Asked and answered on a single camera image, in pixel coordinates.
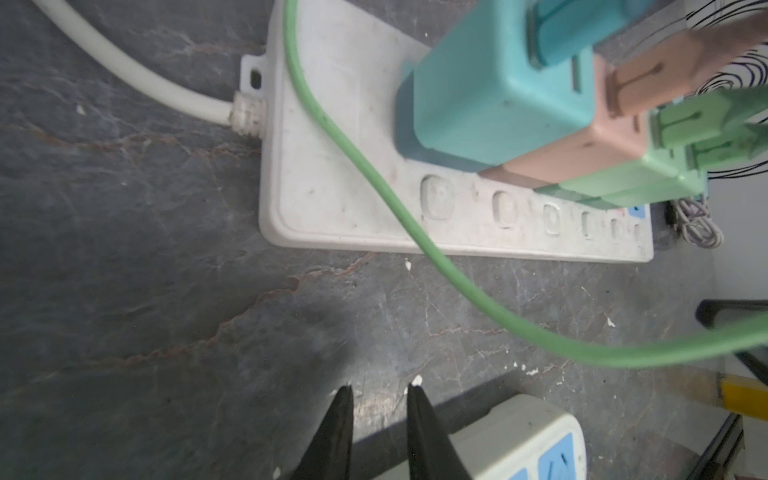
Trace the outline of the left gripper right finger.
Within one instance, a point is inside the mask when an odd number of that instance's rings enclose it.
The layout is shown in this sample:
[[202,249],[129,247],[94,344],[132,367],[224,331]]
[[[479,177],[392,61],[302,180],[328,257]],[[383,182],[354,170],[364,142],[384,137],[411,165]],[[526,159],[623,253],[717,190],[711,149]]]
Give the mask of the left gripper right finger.
[[411,480],[471,479],[421,386],[408,386],[406,429]]

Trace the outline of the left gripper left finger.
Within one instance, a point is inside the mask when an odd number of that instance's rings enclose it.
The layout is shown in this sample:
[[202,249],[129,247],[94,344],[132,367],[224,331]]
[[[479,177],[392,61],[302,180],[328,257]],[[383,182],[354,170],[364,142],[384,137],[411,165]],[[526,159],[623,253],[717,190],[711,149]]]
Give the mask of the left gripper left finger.
[[349,479],[353,425],[353,390],[351,386],[344,385],[336,392],[290,479]]

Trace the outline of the long colourful power strip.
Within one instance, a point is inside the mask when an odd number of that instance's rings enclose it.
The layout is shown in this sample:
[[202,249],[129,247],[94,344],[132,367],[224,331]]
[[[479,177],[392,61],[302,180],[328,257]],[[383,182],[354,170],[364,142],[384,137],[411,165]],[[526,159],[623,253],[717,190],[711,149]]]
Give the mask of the long colourful power strip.
[[[427,46],[346,1],[302,1],[297,41],[311,92],[448,255],[644,263],[650,212],[597,210],[399,155],[395,94]],[[284,56],[283,5],[266,52],[244,56],[263,75],[259,228],[292,248],[415,254],[374,188],[301,105]]]

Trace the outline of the light green plug adapter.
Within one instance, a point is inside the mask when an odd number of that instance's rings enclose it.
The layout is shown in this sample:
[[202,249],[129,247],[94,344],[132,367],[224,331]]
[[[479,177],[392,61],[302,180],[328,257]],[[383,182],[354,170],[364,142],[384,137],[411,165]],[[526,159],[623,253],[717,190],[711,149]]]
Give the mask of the light green plug adapter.
[[696,197],[706,190],[706,173],[685,148],[650,149],[641,158],[557,184],[539,194],[601,210]]

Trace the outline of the teal plug adapter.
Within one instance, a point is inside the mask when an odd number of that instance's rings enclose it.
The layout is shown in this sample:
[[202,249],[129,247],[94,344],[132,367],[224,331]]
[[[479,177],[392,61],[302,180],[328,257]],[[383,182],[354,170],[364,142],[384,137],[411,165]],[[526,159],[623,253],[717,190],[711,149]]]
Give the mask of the teal plug adapter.
[[415,64],[396,94],[402,157],[480,172],[590,125],[592,48],[534,65],[528,11],[525,1],[479,1]]

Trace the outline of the pink plug adapter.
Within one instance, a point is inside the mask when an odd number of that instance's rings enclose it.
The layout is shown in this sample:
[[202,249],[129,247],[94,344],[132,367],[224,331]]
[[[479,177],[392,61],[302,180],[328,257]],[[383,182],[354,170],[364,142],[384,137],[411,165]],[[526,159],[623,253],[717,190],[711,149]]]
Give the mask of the pink plug adapter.
[[479,173],[493,181],[535,189],[582,177],[642,157],[650,143],[648,114],[612,117],[606,81],[612,66],[593,60],[595,115],[585,128]]

